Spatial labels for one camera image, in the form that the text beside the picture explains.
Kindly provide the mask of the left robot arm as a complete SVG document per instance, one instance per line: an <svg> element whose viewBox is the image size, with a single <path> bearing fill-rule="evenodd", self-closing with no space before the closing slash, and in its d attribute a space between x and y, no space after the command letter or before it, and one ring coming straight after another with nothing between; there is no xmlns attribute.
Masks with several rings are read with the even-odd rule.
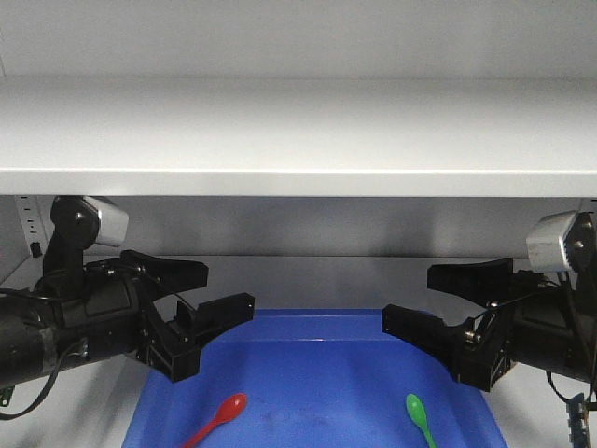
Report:
<svg viewBox="0 0 597 448"><path fill-rule="evenodd" d="M156 301L207 284L198 261L151 257L133 250L84 268L81 296L53 301L62 277L39 282L37 298L1 300L1 384L17 385L126 354L171 382L198 373L201 350L254 316L255 299L235 294L197 306L176 304L165 321Z"/></svg>

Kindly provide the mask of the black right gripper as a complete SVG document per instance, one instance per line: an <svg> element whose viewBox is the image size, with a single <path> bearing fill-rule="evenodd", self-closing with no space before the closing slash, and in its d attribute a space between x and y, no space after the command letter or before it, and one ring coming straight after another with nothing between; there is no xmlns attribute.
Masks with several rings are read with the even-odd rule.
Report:
<svg viewBox="0 0 597 448"><path fill-rule="evenodd" d="M427 270L427 287L486 309L450 326L435 315L388 304L382 332L449 364L456 381L489 391L520 363L595 390L595 269L580 273L573 287L565 274L557 282L529 271L513 274L511 258L435 264Z"/></svg>

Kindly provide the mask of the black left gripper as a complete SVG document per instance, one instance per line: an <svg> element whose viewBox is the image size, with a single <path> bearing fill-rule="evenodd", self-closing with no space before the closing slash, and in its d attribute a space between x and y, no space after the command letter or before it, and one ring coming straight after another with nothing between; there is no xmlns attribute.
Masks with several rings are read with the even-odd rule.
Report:
<svg viewBox="0 0 597 448"><path fill-rule="evenodd" d="M254 317L255 297L248 293L196 307L179 301L174 318L160 316L156 301L207 281L201 262L134 250L73 273L46 271L35 285L39 333L60 371L127 354L171 382L182 381L198 373L205 345Z"/></svg>

